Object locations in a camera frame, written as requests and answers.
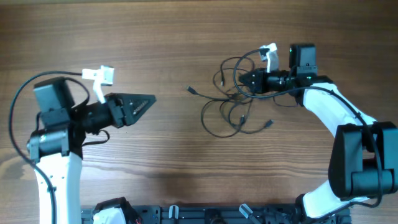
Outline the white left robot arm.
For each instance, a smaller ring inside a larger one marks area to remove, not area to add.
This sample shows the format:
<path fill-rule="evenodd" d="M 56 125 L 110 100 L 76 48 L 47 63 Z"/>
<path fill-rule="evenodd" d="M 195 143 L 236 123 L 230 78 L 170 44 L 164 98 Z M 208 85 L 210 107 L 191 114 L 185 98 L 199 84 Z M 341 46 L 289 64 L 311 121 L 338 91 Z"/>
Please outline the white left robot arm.
<path fill-rule="evenodd" d="M 35 85 L 44 127 L 27 143 L 30 159 L 45 174 L 38 176 L 40 222 L 81 223 L 80 176 L 87 134 L 135 124 L 155 103 L 154 95 L 109 93 L 105 102 L 76 105 L 67 77 Z"/>

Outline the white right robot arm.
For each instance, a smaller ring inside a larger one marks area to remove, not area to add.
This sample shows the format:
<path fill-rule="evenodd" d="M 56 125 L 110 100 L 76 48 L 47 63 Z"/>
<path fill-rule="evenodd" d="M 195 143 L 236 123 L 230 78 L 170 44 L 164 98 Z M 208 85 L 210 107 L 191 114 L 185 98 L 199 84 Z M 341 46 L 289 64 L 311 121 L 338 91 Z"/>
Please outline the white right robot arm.
<path fill-rule="evenodd" d="M 321 223 L 353 205 L 378 207 L 383 196 L 397 192 L 397 126 L 380 122 L 348 101 L 327 76 L 318 74 L 314 44 L 292 44 L 289 69 L 279 68 L 275 43 L 256 49 L 264 68 L 239 75 L 236 87 L 248 98 L 289 94 L 312 112 L 334 137 L 328 179 L 296 201 L 294 222 Z"/>

